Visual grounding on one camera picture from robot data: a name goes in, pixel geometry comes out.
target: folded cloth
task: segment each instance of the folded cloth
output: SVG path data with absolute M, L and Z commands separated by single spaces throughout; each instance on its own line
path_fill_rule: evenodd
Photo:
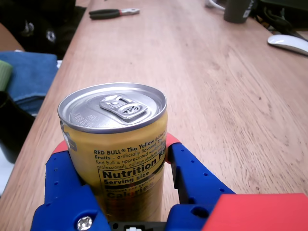
M 0 91 L 5 90 L 11 77 L 13 67 L 0 60 Z
M 29 114 L 37 114 L 57 73 L 57 56 L 32 52 L 0 52 L 13 66 L 7 92 Z

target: blue towel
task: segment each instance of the blue towel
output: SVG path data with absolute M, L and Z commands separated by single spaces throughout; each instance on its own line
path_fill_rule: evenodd
M 23 110 L 37 114 L 58 71 L 57 56 L 32 52 L 0 52 L 0 60 L 13 66 L 6 88 Z

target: can lid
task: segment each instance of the can lid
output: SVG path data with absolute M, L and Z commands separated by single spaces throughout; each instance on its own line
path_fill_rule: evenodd
M 78 90 L 58 107 L 69 127 L 88 133 L 119 133 L 147 126 L 166 110 L 164 94 L 137 83 L 107 83 Z

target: green cloth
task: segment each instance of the green cloth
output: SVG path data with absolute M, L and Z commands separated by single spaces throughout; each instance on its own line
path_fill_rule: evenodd
M 0 91 L 4 91 L 12 74 L 13 67 L 0 60 Z

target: wooden desk surface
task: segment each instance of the wooden desk surface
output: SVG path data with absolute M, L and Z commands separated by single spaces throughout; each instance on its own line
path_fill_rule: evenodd
M 29 230 L 44 203 L 45 163 L 63 140 L 57 106 L 94 84 L 139 82 L 168 99 L 168 131 L 236 193 L 308 194 L 308 59 L 267 45 L 204 0 L 94 0 L 90 10 L 141 9 L 91 21 L 86 13 L 0 199 L 0 227 Z M 178 202 L 165 171 L 163 216 Z

